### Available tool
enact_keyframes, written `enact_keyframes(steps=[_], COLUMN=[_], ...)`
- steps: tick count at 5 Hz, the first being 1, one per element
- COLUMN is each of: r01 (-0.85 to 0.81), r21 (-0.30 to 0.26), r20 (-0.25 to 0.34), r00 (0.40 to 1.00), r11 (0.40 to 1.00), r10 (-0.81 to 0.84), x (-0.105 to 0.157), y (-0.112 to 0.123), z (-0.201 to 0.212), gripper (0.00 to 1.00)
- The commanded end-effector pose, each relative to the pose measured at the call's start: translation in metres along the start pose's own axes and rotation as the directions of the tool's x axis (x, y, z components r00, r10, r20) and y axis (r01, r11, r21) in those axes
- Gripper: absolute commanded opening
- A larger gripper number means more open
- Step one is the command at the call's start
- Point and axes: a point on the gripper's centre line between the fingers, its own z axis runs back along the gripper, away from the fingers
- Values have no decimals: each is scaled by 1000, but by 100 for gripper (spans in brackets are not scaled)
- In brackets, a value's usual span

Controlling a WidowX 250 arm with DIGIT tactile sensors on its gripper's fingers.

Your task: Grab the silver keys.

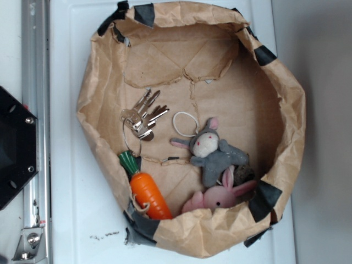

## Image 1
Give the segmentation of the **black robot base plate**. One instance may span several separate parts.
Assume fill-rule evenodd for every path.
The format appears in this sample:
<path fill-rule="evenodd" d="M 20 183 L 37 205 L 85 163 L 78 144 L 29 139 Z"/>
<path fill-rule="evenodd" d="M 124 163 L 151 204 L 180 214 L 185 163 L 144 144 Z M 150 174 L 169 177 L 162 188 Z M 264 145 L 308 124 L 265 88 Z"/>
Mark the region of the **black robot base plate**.
<path fill-rule="evenodd" d="M 1 88 L 1 210 L 36 175 L 37 118 Z"/>

